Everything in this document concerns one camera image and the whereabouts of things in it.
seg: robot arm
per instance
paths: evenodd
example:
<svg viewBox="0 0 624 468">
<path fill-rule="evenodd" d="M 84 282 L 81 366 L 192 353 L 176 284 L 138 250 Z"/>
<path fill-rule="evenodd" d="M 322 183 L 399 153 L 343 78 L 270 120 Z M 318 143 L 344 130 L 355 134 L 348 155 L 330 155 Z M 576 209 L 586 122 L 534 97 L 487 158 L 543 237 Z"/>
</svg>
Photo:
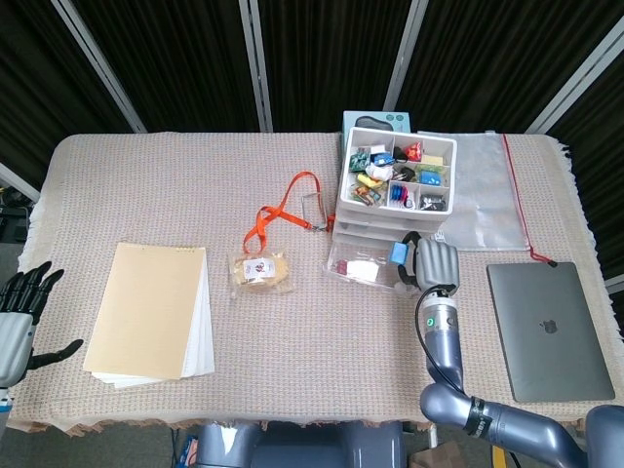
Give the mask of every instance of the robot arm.
<svg viewBox="0 0 624 468">
<path fill-rule="evenodd" d="M 435 241 L 416 241 L 411 283 L 424 291 L 416 305 L 416 330 L 427 353 L 427 369 L 436 382 L 420 396 L 423 414 L 432 422 L 461 428 L 473 437 L 551 466 L 586 468 L 587 454 L 553 419 L 466 396 L 457 309 L 449 297 L 459 285 L 457 252 Z M 433 275 L 427 271 L 431 268 Z M 406 277 L 405 267 L 401 273 Z M 424 339 L 418 324 L 421 306 L 426 327 Z"/>
<path fill-rule="evenodd" d="M 13 405 L 9 388 L 24 379 L 27 371 L 67 359 L 83 343 L 76 339 L 56 353 L 33 356 L 37 324 L 52 287 L 63 274 L 58 270 L 44 279 L 51 266 L 47 261 L 26 274 L 18 273 L 0 290 L 0 439 Z"/>
</svg>

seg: white drawer unit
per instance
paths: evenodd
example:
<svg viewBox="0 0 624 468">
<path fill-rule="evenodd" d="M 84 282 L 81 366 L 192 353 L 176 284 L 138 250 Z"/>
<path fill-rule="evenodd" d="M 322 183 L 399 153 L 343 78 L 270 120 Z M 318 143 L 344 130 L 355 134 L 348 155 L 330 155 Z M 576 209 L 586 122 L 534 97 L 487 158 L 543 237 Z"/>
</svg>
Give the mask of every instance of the white drawer unit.
<svg viewBox="0 0 624 468">
<path fill-rule="evenodd" d="M 435 172 L 440 177 L 440 185 L 429 185 L 418 181 L 390 180 L 384 185 L 382 199 L 376 205 L 368 206 L 353 196 L 354 187 L 358 186 L 358 173 L 349 171 L 351 156 L 358 148 L 383 145 L 385 151 L 392 153 L 395 146 L 409 147 L 419 142 L 423 155 L 442 158 L 443 165 L 436 166 Z M 348 157 L 342 161 L 342 174 L 336 202 L 336 220 L 333 231 L 335 240 L 351 243 L 363 243 L 363 239 L 374 239 L 391 243 L 400 241 L 406 232 L 418 231 L 434 233 L 452 213 L 455 191 L 455 156 L 457 143 L 454 139 L 416 134 L 401 134 L 354 127 L 347 139 Z M 407 161 L 396 163 L 395 170 L 402 167 L 412 169 L 417 175 L 429 170 L 431 165 Z M 412 208 L 406 208 L 402 202 L 392 201 L 389 196 L 394 187 L 407 190 L 413 201 Z M 445 202 L 443 211 L 422 210 L 421 201 L 427 195 L 442 197 Z"/>
</svg>

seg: apple logo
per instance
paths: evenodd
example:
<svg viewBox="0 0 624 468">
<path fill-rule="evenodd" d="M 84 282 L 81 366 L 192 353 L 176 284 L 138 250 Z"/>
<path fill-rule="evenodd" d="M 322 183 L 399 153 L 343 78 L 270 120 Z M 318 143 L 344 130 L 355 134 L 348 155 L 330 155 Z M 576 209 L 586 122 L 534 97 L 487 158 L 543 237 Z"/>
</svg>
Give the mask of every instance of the apple logo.
<svg viewBox="0 0 624 468">
<path fill-rule="evenodd" d="M 548 334 L 552 334 L 557 331 L 557 323 L 554 320 L 545 320 L 539 324 Z"/>
</svg>

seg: black curtain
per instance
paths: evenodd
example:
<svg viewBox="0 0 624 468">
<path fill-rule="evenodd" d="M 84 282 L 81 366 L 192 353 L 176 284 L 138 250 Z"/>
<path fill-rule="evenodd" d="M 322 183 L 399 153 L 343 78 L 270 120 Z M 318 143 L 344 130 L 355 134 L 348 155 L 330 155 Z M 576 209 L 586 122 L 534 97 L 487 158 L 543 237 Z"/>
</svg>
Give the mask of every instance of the black curtain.
<svg viewBox="0 0 624 468">
<path fill-rule="evenodd" d="M 624 55 L 557 122 L 606 279 L 624 274 Z"/>
<path fill-rule="evenodd" d="M 336 132 L 381 110 L 410 0 L 260 0 L 275 132 Z"/>
<path fill-rule="evenodd" d="M 38 188 L 65 137 L 129 131 L 51 2 L 0 0 L 0 162 Z"/>
<path fill-rule="evenodd" d="M 415 130 L 523 133 L 624 2 L 429 2 L 397 105 Z"/>
<path fill-rule="evenodd" d="M 74 0 L 150 132 L 255 132 L 238 2 Z"/>
</svg>

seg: stack of paper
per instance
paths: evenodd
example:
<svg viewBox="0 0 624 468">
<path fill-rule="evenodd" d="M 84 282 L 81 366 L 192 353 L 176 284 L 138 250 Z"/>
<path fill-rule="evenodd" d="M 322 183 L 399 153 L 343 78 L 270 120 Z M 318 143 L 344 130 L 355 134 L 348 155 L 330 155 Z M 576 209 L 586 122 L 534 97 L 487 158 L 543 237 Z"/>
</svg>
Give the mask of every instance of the stack of paper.
<svg viewBox="0 0 624 468">
<path fill-rule="evenodd" d="M 84 370 L 115 388 L 215 371 L 206 250 L 119 244 Z"/>
</svg>

